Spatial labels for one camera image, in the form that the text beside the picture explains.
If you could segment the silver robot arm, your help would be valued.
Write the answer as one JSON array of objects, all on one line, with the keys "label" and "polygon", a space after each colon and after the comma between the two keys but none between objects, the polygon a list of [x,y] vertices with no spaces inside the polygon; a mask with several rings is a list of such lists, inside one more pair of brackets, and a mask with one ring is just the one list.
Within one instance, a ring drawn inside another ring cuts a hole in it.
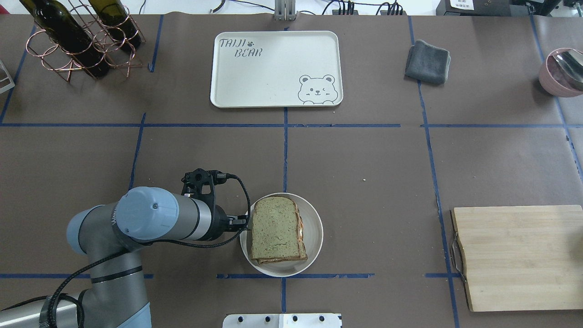
[{"label": "silver robot arm", "polygon": [[249,216],[161,188],[136,187],[112,204],[75,215],[67,241],[89,264],[51,294],[1,311],[3,328],[149,328],[140,251],[155,243],[211,248],[225,232],[238,236]]}]

